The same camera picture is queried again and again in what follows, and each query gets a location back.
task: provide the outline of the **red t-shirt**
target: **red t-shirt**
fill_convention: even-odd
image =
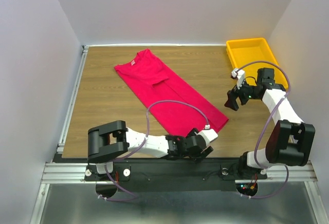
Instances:
[[[225,115],[149,49],[137,53],[131,62],[117,65],[114,69],[145,107],[160,100],[186,102],[199,108],[216,132],[228,121]],[[171,135],[186,136],[192,128],[202,130],[206,124],[205,118],[198,111],[178,103],[157,104],[151,108],[151,113]]]

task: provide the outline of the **wood grain surface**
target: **wood grain surface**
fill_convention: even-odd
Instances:
[[[232,66],[225,47],[149,47],[174,72],[224,113],[229,121],[212,143],[209,157],[237,157],[254,149],[269,116],[259,100],[250,100],[238,111],[224,107],[227,91],[235,81],[230,78]],[[87,157],[87,131],[97,125],[125,120],[127,126],[145,133],[146,108],[113,69],[131,61],[145,47],[91,47],[69,125],[63,158]],[[150,134],[166,131],[150,115]],[[273,129],[267,129],[263,148]],[[149,157],[136,153],[133,157]]]

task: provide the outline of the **cable connector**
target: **cable connector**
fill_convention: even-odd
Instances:
[[[237,77],[237,71],[236,70],[238,70],[238,68],[233,69],[233,71],[231,72],[231,76],[234,79]]]

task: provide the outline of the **white wall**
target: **white wall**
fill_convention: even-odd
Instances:
[[[269,43],[292,84],[289,100],[316,128],[311,160],[329,212],[329,0],[291,0]]]
[[[81,43],[225,43],[267,37],[290,0],[59,0]]]
[[[81,56],[58,0],[0,0],[0,223],[29,223]]]

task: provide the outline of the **yellow tray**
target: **yellow tray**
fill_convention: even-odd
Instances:
[[[242,67],[252,61],[270,61],[279,65],[265,38],[229,40],[226,42],[226,46],[227,54],[233,68]],[[250,76],[257,79],[257,70],[263,67],[274,68],[274,79],[276,83],[282,84],[288,89],[288,83],[285,80],[284,75],[276,67],[269,64],[257,63],[245,67],[244,71],[246,72],[246,77]],[[247,83],[255,85],[254,80],[251,78],[247,79]]]

